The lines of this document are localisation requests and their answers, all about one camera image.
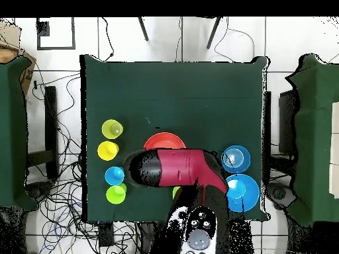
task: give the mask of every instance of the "green tablecloth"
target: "green tablecloth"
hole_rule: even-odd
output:
[[[27,161],[27,118],[19,78],[30,60],[19,56],[0,63],[0,206],[36,209],[36,201],[24,189]]]
[[[164,221],[172,202],[172,188],[140,188],[127,184],[126,199],[107,201],[105,171],[122,166],[126,156],[141,149],[158,132],[178,135],[187,148],[221,153],[242,145],[251,155],[245,172],[260,186],[262,71],[266,58],[254,63],[103,63],[81,56],[83,107],[82,150],[87,153],[87,220]],[[101,126],[118,120],[124,132],[116,140],[119,153],[112,161],[97,155],[107,140]],[[266,220],[260,203],[246,219]]]
[[[329,193],[332,103],[339,101],[339,65],[319,62],[312,54],[287,78],[300,98],[295,115],[299,159],[293,188],[299,197],[288,212],[308,226],[316,221],[339,222],[339,200]]]

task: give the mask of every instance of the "red plate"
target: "red plate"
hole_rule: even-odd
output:
[[[171,134],[169,132],[160,132],[159,134],[154,134],[146,141],[144,148],[171,148],[171,149],[181,149],[186,148],[183,141],[179,136]]]

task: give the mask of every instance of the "cup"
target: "cup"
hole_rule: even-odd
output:
[[[101,142],[98,147],[98,155],[104,161],[112,160],[119,152],[119,147],[116,143],[110,141]]]
[[[222,166],[229,173],[243,173],[250,166],[248,150],[239,145],[228,147],[221,156]]]
[[[126,197],[127,187],[124,183],[109,187],[106,198],[111,204],[121,204]]]
[[[174,199],[174,197],[175,197],[176,192],[177,192],[180,188],[181,188],[180,186],[175,186],[175,187],[173,188],[173,199]]]
[[[116,120],[107,120],[103,123],[101,131],[104,137],[114,140],[122,134],[124,128],[121,123]]]
[[[124,181],[124,170],[121,167],[110,167],[106,170],[105,180],[110,185],[119,185]]]

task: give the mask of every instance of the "white floor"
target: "white floor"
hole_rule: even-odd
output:
[[[9,19],[22,28],[21,48],[24,48],[30,55],[37,59],[38,67],[42,72],[45,83],[57,80],[68,75],[59,81],[49,85],[55,85],[58,93],[58,112],[68,108],[72,104],[72,99],[66,91],[67,82],[79,77],[76,75],[80,69],[79,55],[91,54],[101,60],[105,60],[111,53],[111,48],[107,40],[106,24],[102,18],[75,18],[75,50],[37,50],[36,40],[36,19]],[[70,32],[70,18],[48,18],[40,19],[50,22],[50,37],[41,38],[41,46],[69,46],[72,44]],[[174,62],[176,57],[177,43],[181,36],[179,29],[179,17],[144,17],[144,24],[149,36],[149,41],[145,41],[137,18],[106,18],[109,23],[108,33],[115,50],[113,57],[109,61],[157,61]],[[224,36],[226,31],[226,17],[224,17],[218,27],[210,50],[206,49],[207,41],[211,33],[215,20],[202,19],[198,17],[184,17],[183,20],[183,60],[188,62],[196,61],[228,61],[215,53],[215,46]],[[267,89],[272,92],[271,105],[271,126],[272,143],[279,141],[278,127],[278,96],[280,93],[292,89],[285,77],[293,73],[298,66],[299,58],[303,54],[316,53],[320,58],[329,62],[338,52],[338,27],[336,21],[330,18],[319,17],[230,17],[228,28],[241,30],[248,33],[254,41],[254,55],[267,56],[271,64],[268,68]],[[217,46],[217,52],[222,53],[236,62],[249,62],[253,58],[252,41],[246,35],[228,30],[224,40]],[[177,50],[177,60],[181,60],[181,43]],[[339,62],[339,56],[332,62]],[[32,80],[37,83],[42,82],[42,78],[35,67]],[[72,138],[81,143],[80,134],[80,80],[75,79],[68,85],[70,94],[73,96],[75,104],[59,115],[59,120],[64,123]],[[34,94],[42,97],[40,90],[34,90]],[[44,149],[44,104],[32,95],[32,85],[28,94],[29,103],[28,150],[38,151]],[[59,137],[60,153],[64,149],[64,143]],[[73,153],[79,153],[79,148],[71,144]],[[272,146],[272,151],[277,152],[277,148]],[[76,161],[75,155],[67,155],[66,163]],[[72,179],[68,172],[62,175],[62,180]],[[30,180],[42,179],[42,175],[37,168],[30,169]],[[81,188],[75,192],[81,199]],[[266,212],[270,216],[267,222],[251,222],[253,243],[256,254],[285,254],[287,247],[287,223],[282,212],[277,211],[270,201],[266,200]],[[47,219],[44,215],[53,213],[46,212],[46,206],[42,210],[33,212],[28,217],[26,234],[30,251],[40,254],[47,254],[50,251],[44,248],[44,235],[48,234],[50,224],[44,224]],[[57,210],[54,215],[59,217],[64,211],[63,208]],[[58,229],[49,233],[49,241],[45,245],[53,245],[56,241]],[[60,246],[50,254],[65,254],[73,243],[73,236],[69,235],[60,241]],[[68,254],[95,254],[90,248],[87,240],[77,241],[73,247],[73,252]],[[126,250],[128,253],[134,252],[133,244]]]

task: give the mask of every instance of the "yellow-green cup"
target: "yellow-green cup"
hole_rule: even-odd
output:
[[[107,120],[103,123],[101,131],[103,132],[104,137],[114,140],[122,134],[124,128],[122,124],[116,120]]]
[[[98,155],[105,161],[112,160],[119,152],[119,147],[116,143],[110,141],[101,142],[98,147]]]
[[[111,186],[106,192],[106,198],[111,204],[121,204],[126,197],[126,190],[124,183]]]
[[[177,192],[180,188],[181,188],[180,186],[175,186],[175,187],[173,188],[173,198],[175,197],[176,192]]]

